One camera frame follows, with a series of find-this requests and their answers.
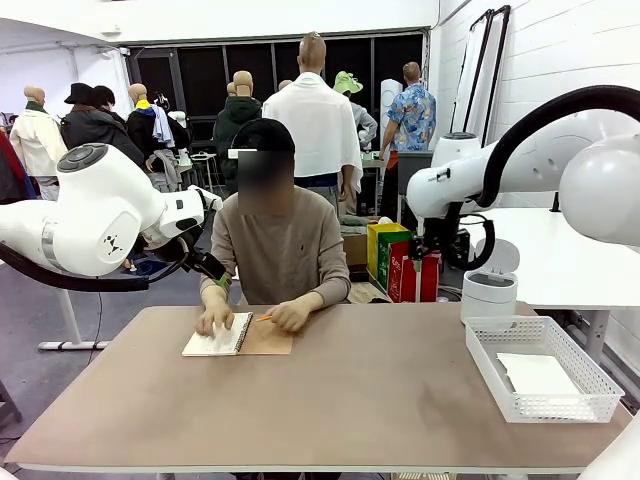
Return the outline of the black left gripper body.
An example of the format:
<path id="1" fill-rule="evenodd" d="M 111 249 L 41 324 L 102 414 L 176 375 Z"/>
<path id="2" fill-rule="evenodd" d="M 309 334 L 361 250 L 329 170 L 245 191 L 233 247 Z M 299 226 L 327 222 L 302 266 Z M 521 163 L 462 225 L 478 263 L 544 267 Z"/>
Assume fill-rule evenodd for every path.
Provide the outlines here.
<path id="1" fill-rule="evenodd" d="M 164 262 L 178 263 L 183 269 L 194 268 L 204 259 L 203 251 L 196 246 L 202 232 L 201 228 L 186 230 L 162 246 L 149 248 L 149 251 Z"/>

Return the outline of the person's right hand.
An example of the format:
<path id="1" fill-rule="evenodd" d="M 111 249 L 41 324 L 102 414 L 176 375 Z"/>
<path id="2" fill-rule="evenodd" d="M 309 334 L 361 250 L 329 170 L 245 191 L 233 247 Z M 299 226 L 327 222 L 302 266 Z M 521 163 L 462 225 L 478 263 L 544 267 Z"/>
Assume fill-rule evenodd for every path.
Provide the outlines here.
<path id="1" fill-rule="evenodd" d="M 231 330 L 234 313 L 223 298 L 214 295 L 211 298 L 203 298 L 202 303 L 204 311 L 195 327 L 197 334 L 214 338 L 218 330 Z"/>

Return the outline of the person's left hand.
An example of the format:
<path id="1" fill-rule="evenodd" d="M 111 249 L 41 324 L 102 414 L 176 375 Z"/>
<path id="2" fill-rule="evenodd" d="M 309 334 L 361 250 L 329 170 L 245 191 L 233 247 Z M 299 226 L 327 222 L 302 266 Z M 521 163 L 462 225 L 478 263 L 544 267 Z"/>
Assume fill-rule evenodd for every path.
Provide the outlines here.
<path id="1" fill-rule="evenodd" d="M 312 308 L 307 300 L 295 299 L 276 305 L 266 315 L 279 329 L 297 332 L 304 326 L 311 311 Z"/>

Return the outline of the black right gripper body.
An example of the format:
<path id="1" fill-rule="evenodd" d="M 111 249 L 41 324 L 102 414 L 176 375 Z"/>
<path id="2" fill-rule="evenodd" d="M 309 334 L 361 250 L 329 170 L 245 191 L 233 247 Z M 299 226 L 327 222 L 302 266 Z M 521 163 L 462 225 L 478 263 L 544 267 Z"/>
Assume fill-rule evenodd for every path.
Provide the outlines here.
<path id="1" fill-rule="evenodd" d="M 411 260 L 423 260 L 429 255 L 440 252 L 440 234 L 438 232 L 415 234 L 409 241 L 408 256 Z"/>

